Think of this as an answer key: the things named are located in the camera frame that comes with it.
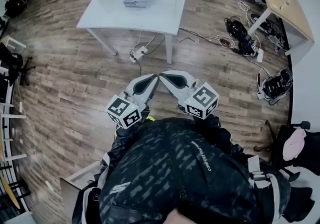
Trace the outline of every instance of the black office chair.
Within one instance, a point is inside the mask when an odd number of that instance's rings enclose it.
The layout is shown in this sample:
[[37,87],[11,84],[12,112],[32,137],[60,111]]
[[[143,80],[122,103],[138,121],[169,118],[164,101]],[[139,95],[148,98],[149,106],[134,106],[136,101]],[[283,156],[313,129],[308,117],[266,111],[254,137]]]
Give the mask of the black office chair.
[[20,54],[14,54],[16,57],[11,54],[11,52],[7,49],[7,47],[1,42],[0,43],[0,60],[4,62],[9,69],[9,85],[12,86],[15,80],[18,78],[19,73],[21,73],[20,85],[24,85],[24,83],[29,86],[28,79],[28,71],[31,69],[35,69],[35,66],[27,68],[29,60],[32,60],[32,57],[29,57],[26,61],[25,66],[23,67],[23,60]]

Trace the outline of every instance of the white logo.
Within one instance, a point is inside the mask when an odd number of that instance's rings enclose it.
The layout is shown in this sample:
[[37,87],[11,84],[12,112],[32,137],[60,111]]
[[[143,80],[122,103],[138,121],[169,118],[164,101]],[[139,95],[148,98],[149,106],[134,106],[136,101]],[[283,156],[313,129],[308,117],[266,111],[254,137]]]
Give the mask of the white logo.
[[206,158],[206,156],[205,156],[204,151],[202,150],[202,148],[200,148],[200,146],[199,146],[197,143],[195,143],[194,141],[192,141],[191,143],[194,144],[194,145],[197,147],[197,149],[199,150],[199,152],[200,152],[200,154],[201,154],[201,157],[202,157],[202,160],[203,160],[203,162],[204,162],[205,167],[208,169],[209,172],[211,172],[212,169],[210,168],[210,165],[209,165],[209,163],[208,163],[208,161],[207,161],[207,158]]
[[131,182],[123,183],[121,185],[116,185],[112,188],[112,190],[109,192],[109,194],[118,193],[121,191],[124,191]]

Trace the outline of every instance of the wooden desk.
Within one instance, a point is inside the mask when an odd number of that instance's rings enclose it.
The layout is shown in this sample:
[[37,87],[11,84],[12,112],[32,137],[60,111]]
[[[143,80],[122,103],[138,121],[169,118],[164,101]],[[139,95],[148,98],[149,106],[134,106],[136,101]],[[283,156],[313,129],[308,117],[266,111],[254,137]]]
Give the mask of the wooden desk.
[[5,178],[1,175],[1,182],[3,184],[4,190],[5,192],[8,194],[8,196],[10,197],[11,201],[14,203],[14,205],[20,209],[20,205],[14,195],[14,192],[12,191],[12,189],[10,188],[9,184],[7,183],[7,181],[5,180]]
[[314,42],[314,36],[308,24],[307,18],[303,9],[297,0],[265,0],[267,9],[260,16],[260,18],[248,30],[248,34],[252,35],[260,24],[267,19],[267,17],[274,13],[282,18],[284,21],[298,30],[307,40]]

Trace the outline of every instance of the wooden floor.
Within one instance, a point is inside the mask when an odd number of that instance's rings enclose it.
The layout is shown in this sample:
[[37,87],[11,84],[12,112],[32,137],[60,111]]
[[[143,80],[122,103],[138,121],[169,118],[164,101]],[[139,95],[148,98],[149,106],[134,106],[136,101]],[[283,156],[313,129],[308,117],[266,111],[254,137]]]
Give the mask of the wooden floor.
[[[204,36],[226,33],[225,17],[245,13],[238,0],[186,0],[181,26]],[[30,0],[27,10],[11,20],[7,33],[25,43],[24,57],[32,56],[36,69],[30,72],[30,86],[21,87],[28,123],[15,123],[15,152],[28,157],[16,161],[20,175],[32,194],[27,203],[39,223],[66,223],[59,187],[42,170],[54,177],[68,177],[79,169],[101,159],[113,141],[115,125],[104,112],[114,94],[139,76],[139,66],[129,60],[128,52],[136,44],[139,31],[112,30],[108,37],[119,54],[112,56],[102,49],[86,30],[76,29],[90,0]],[[252,9],[262,12],[252,5]],[[154,33],[143,32],[142,42]],[[257,33],[264,49],[262,65],[271,73],[288,66],[287,58]],[[191,40],[180,40],[190,37]],[[150,45],[163,39],[159,35]],[[254,145],[270,141],[264,125],[268,119],[279,127],[287,122],[289,98],[275,106],[258,101],[256,77],[260,68],[217,42],[211,44],[180,31],[174,42],[173,63],[166,62],[165,44],[141,61],[142,74],[165,70],[184,70],[200,82],[208,82],[219,94],[214,112],[227,128],[234,143],[248,153]],[[14,101],[19,105],[16,88]],[[159,118],[186,115],[176,109],[176,100],[159,87],[151,102],[151,114]],[[45,185],[49,181],[55,189]]]

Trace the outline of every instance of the black chair base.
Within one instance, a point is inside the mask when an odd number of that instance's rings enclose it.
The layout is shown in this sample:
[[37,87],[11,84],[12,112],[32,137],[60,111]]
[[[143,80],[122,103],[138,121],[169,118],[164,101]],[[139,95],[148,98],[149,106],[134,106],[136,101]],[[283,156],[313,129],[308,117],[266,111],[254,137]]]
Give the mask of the black chair base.
[[20,70],[21,72],[20,86],[23,86],[24,84],[26,84],[26,86],[30,85],[29,78],[28,78],[28,71],[36,68],[35,66],[28,68],[29,60],[32,60],[32,57],[28,58],[24,67]]

